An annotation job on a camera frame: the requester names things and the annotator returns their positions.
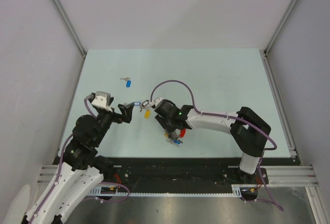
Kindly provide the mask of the red handled keyring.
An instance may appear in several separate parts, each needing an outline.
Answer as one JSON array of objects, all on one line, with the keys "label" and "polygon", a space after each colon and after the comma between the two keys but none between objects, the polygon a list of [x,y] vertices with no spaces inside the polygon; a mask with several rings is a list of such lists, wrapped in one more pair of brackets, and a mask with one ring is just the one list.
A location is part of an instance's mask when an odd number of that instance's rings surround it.
[{"label": "red handled keyring", "polygon": [[185,134],[186,134],[186,129],[182,129],[182,130],[176,129],[173,132],[169,132],[168,130],[164,131],[164,135],[167,139],[167,142],[172,145],[175,145],[173,143],[173,140],[181,140],[185,136]]}]

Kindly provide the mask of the yellow tag key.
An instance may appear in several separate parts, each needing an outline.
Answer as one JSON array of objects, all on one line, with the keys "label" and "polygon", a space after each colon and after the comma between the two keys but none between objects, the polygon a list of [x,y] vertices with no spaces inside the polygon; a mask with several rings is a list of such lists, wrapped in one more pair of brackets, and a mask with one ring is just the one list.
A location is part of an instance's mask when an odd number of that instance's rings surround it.
[{"label": "yellow tag key", "polygon": [[146,109],[145,109],[144,118],[148,119],[149,116],[150,116],[150,113],[151,113],[150,109],[149,109],[149,108],[146,108]]}]

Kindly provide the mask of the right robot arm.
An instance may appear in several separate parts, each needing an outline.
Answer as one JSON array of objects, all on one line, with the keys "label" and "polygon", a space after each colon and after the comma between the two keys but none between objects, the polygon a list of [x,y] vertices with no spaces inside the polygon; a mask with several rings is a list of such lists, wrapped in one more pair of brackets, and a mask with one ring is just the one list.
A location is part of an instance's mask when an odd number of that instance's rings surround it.
[{"label": "right robot arm", "polygon": [[251,183],[256,178],[256,169],[271,127],[252,109],[242,107],[234,115],[203,113],[192,105],[178,108],[163,98],[152,101],[151,108],[156,112],[155,119],[174,142],[178,142],[188,129],[207,129],[232,135],[242,151],[237,172],[239,180]]}]

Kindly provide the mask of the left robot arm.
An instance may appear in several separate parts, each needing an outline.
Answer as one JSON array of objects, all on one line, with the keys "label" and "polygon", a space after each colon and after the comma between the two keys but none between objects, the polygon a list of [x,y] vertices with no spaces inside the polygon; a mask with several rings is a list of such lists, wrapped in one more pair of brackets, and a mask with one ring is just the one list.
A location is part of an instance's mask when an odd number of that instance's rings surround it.
[{"label": "left robot arm", "polygon": [[79,117],[60,153],[54,176],[45,191],[28,210],[23,223],[65,223],[71,213],[101,182],[113,179],[113,163],[97,148],[114,123],[129,124],[134,103],[111,107],[114,98],[98,91],[84,98],[88,114]]}]

